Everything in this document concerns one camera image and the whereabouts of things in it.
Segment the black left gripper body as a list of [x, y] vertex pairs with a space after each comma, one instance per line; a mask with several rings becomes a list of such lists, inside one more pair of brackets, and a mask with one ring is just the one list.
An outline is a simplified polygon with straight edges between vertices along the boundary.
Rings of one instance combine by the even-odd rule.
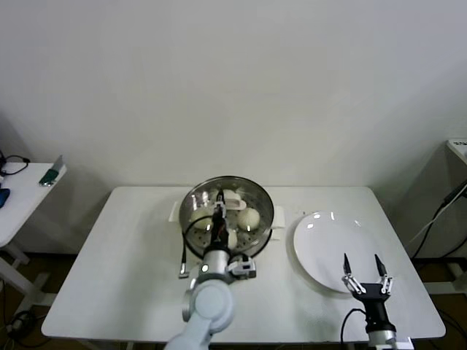
[[212, 217], [211, 240], [209, 250], [229, 251], [228, 248], [228, 231], [226, 220], [221, 214], [214, 214]]

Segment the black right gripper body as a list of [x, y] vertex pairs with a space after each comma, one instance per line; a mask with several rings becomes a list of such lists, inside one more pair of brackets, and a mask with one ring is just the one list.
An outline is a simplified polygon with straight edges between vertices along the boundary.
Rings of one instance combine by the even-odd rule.
[[366, 314], [366, 332], [389, 330], [395, 332], [395, 326], [390, 322], [385, 302], [389, 295], [381, 293], [379, 284], [362, 284], [365, 292], [353, 292], [353, 297], [364, 306]]

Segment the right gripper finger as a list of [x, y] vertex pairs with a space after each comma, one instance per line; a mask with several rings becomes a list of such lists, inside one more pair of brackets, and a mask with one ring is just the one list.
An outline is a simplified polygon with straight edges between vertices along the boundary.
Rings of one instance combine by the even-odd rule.
[[344, 276], [342, 281], [345, 287], [352, 293], [357, 295], [366, 294], [366, 288], [352, 275], [350, 262], [347, 254], [344, 253], [344, 264], [343, 264]]
[[393, 277], [388, 274], [387, 269], [384, 263], [380, 260], [379, 256], [375, 254], [374, 257], [380, 277], [380, 293], [382, 295], [390, 295], [393, 286]]

